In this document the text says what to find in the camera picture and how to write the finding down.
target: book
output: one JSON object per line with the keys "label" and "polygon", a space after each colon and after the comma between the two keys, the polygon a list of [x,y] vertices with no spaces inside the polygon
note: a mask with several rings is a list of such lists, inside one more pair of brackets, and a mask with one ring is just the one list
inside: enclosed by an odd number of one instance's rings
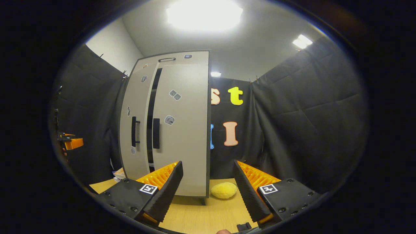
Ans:
{"label": "book", "polygon": [[117,170],[113,174],[114,174],[115,177],[117,177],[119,179],[125,179],[126,178],[126,175],[124,174],[123,168],[120,168],[119,170]]}

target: wooden table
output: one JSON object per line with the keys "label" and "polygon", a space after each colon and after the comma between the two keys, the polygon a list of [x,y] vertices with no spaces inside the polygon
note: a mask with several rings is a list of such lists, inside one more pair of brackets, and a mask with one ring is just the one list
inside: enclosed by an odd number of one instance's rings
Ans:
{"label": "wooden table", "polygon": [[[211,179],[212,186],[222,183],[235,183],[234,179]],[[114,179],[107,180],[90,186],[102,193],[116,184]],[[227,229],[231,233],[238,232],[237,224],[249,222],[251,227],[257,227],[253,223],[244,205],[240,191],[229,199],[219,199],[210,194],[202,205],[201,199],[175,196],[169,210],[160,227],[187,234],[215,234],[219,230]]]}

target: finger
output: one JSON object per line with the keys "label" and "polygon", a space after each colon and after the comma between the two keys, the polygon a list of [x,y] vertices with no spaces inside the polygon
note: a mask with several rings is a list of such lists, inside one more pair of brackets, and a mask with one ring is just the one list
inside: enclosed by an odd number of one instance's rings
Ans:
{"label": "finger", "polygon": [[217,234],[231,234],[231,232],[228,231],[228,230],[226,230],[226,229],[224,229],[224,230],[218,231]]}

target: white wall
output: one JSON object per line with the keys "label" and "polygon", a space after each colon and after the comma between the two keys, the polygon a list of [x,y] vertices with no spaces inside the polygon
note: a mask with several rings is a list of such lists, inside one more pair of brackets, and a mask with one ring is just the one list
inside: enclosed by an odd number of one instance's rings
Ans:
{"label": "white wall", "polygon": [[143,57],[137,49],[121,18],[113,21],[87,41],[87,46],[98,56],[130,75],[137,59]]}

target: yellow sponge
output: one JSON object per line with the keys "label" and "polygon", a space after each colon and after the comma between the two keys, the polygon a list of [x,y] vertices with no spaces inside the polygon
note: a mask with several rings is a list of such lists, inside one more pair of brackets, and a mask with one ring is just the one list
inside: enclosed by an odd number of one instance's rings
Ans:
{"label": "yellow sponge", "polygon": [[237,186],[230,182],[217,184],[211,188],[211,194],[217,198],[227,199],[237,192]]}

